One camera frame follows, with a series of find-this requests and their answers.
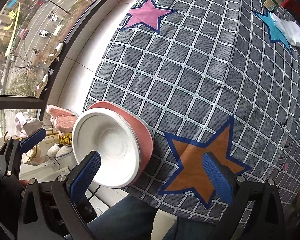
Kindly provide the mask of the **pink square plate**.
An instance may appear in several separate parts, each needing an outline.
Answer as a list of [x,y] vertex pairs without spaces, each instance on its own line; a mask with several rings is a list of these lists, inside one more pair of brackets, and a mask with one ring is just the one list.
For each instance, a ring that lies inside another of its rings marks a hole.
[[126,122],[128,122],[131,128],[133,129],[138,139],[139,148],[141,152],[140,168],[136,178],[132,181],[132,183],[136,182],[139,176],[141,176],[142,172],[145,170],[147,164],[149,163],[149,160],[151,159],[154,150],[154,139],[149,129],[149,126],[137,115],[135,115],[131,111],[126,110],[122,106],[119,106],[113,102],[109,102],[109,101],[96,102],[93,103],[88,109],[93,109],[93,108],[105,108],[114,111],[122,118],[124,118]]

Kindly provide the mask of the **grey checked tablecloth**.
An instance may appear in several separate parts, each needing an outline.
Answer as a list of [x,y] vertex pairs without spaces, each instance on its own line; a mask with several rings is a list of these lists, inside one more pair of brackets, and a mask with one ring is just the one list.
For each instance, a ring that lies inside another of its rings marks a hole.
[[137,0],[106,47],[85,108],[116,103],[151,129],[152,157],[123,188],[175,216],[226,210],[202,167],[213,152],[248,181],[300,190],[300,49],[262,0]]

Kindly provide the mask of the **pink slipper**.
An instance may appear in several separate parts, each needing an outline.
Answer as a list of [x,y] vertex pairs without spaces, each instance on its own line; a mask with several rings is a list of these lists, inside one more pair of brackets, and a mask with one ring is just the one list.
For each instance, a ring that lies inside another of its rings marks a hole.
[[77,116],[66,109],[54,105],[47,105],[47,114],[50,115],[50,121],[59,133],[71,133],[77,121]]

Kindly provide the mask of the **white crumpled cloth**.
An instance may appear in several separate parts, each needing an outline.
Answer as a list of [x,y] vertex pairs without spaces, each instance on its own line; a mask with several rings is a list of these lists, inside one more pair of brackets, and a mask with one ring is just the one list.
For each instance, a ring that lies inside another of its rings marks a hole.
[[284,21],[274,13],[270,13],[276,27],[283,33],[288,43],[300,48],[300,27],[293,21]]

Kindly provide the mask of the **white paper bowl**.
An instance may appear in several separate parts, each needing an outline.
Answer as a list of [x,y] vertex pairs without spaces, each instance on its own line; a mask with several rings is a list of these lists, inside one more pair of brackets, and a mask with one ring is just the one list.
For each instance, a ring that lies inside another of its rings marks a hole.
[[72,148],[77,162],[91,151],[101,156],[93,181],[108,188],[129,185],[141,166],[139,143],[133,129],[119,114],[105,108],[85,111],[72,130]]

